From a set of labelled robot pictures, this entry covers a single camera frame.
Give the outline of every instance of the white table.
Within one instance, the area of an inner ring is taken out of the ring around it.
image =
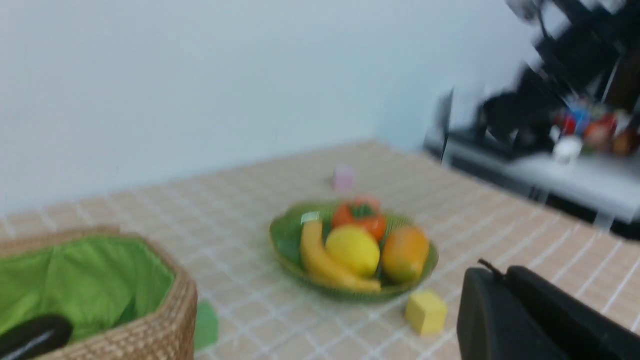
[[[443,163],[461,158],[542,191],[553,193],[597,212],[594,224],[610,228],[613,220],[640,219],[640,156],[614,158],[594,155],[562,165],[548,154],[507,162],[482,150],[452,141]]]

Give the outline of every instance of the pink block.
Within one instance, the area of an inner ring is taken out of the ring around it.
[[[353,188],[354,171],[345,165],[338,165],[333,171],[333,189],[348,192]]]

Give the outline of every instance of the yellow fruit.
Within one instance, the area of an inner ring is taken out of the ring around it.
[[[343,225],[329,233],[324,245],[336,262],[361,277],[372,277],[380,262],[378,242],[357,225]]]
[[[382,250],[382,270],[398,283],[420,279],[429,255],[429,240],[422,230],[405,226],[393,230]]]
[[[355,291],[379,292],[380,282],[363,279],[334,261],[324,249],[322,222],[308,221],[302,225],[300,256],[307,272],[322,281]]]

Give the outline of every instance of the table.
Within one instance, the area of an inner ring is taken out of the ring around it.
[[[334,199],[336,162],[356,169],[357,192],[411,215],[439,246],[421,288],[449,306],[441,334],[420,338],[406,296],[336,302],[302,288],[275,263],[269,221],[293,202]],[[427,156],[376,142],[333,147],[0,217],[0,239],[63,227],[119,224],[164,245],[220,318],[205,359],[459,359],[456,316],[466,268],[482,257],[522,264],[638,331],[640,249],[552,209],[459,174]]]
[[[629,224],[640,219],[640,160],[599,155],[576,163],[556,163],[548,154],[503,161],[469,145],[449,141],[444,163],[463,158],[515,181],[564,197],[597,212],[594,224],[608,229],[613,220]]]

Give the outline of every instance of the lemon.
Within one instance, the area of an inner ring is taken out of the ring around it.
[[[366,230],[356,225],[333,229],[324,245],[329,256],[361,277],[376,273],[380,261],[378,242]]]

